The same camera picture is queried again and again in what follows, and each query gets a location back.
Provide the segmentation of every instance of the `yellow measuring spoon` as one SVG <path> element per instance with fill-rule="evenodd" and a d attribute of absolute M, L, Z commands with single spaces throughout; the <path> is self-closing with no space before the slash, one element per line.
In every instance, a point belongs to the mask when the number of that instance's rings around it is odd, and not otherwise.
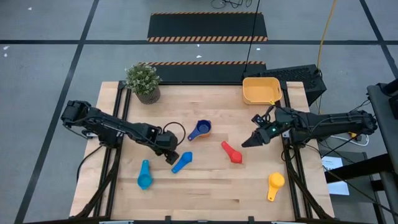
<path fill-rule="evenodd" d="M 276 193 L 285 184 L 285 178 L 282 174 L 275 172 L 268 178 L 268 200 L 274 201 Z"/>

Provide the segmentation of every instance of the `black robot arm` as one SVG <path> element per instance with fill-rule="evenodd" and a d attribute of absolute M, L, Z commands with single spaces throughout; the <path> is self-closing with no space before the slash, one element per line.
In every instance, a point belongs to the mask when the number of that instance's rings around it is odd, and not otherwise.
<path fill-rule="evenodd" d="M 173 164 L 179 157 L 175 152 L 177 137 L 171 131 L 163 131 L 146 123 L 130 123 L 91 107 L 85 101 L 69 101 L 61 116 L 67 128 L 81 126 L 98 136 L 100 144 L 115 148 L 120 144 L 120 136 L 126 134 L 139 144 L 150 147 L 156 155 L 162 154 L 166 162 Z"/>
<path fill-rule="evenodd" d="M 253 117 L 252 122 L 259 127 L 242 147 L 268 144 L 272 138 L 289 131 L 290 144 L 304 146 L 311 139 L 321 139 L 333 134 L 357 133 L 373 134 L 377 129 L 376 119 L 365 111 L 350 111 L 338 114 L 313 114 L 277 107 L 275 121 L 270 122 L 269 112 L 277 106 L 270 106 L 266 114 Z"/>

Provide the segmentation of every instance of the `yellow bowl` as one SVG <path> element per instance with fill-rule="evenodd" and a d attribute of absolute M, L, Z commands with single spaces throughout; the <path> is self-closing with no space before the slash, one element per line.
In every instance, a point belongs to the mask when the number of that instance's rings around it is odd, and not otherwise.
<path fill-rule="evenodd" d="M 248 105 L 268 105 L 282 98 L 280 83 L 273 77 L 252 77 L 243 80 L 243 101 Z"/>

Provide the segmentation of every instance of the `red plastic toy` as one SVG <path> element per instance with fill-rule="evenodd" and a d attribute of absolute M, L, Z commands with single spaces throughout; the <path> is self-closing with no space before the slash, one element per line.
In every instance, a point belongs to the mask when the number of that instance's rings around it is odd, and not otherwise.
<path fill-rule="evenodd" d="M 233 149 L 226 141 L 221 143 L 223 149 L 228 153 L 231 162 L 241 164 L 242 163 L 242 154 L 239 151 Z"/>

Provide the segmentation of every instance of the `wooden tabletop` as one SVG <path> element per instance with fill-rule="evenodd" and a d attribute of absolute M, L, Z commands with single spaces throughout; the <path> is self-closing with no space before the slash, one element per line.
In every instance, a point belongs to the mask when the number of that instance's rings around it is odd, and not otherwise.
<path fill-rule="evenodd" d="M 103 82 L 97 108 L 112 113 L 117 85 L 117 82 Z M 302 83 L 288 83 L 288 89 L 292 107 L 309 111 Z M 171 215 L 173 220 L 248 220 L 248 216 L 254 216 L 256 221 L 294 220 L 286 166 L 280 158 L 281 138 L 259 147 L 241 147 L 257 127 L 251 118 L 257 113 L 264 114 L 267 106 L 244 104 L 242 86 L 160 86 L 160 92 L 160 100 L 153 105 L 140 103 L 132 94 L 127 120 L 161 127 L 177 121 L 185 126 L 188 135 L 199 119 L 208 119 L 212 123 L 211 135 L 192 142 L 184 140 L 179 145 L 176 151 L 180 155 L 193 152 L 193 162 L 177 174 L 171 172 L 172 166 L 165 162 L 164 156 L 157 157 L 148 147 L 125 137 L 112 219 L 164 220 L 166 215 Z M 181 127 L 170 125 L 167 129 L 179 140 L 182 138 Z M 221 147 L 222 141 L 242 153 L 242 164 L 230 162 Z M 308 144 L 317 148 L 315 140 Z M 89 140 L 85 156 L 97 147 L 98 140 Z M 81 168 L 70 215 L 77 214 L 98 188 L 104 152 L 93 155 Z M 334 216 L 318 152 L 306 147 L 301 149 L 301 155 L 309 191 L 324 210 Z M 141 190 L 137 185 L 144 159 L 150 160 L 154 178 L 148 190 Z M 273 172 L 285 177 L 285 185 L 275 201 L 270 202 L 268 176 Z M 297 192 L 304 217 L 302 195 Z M 101 213 L 104 213 L 107 196 L 105 193 Z"/>

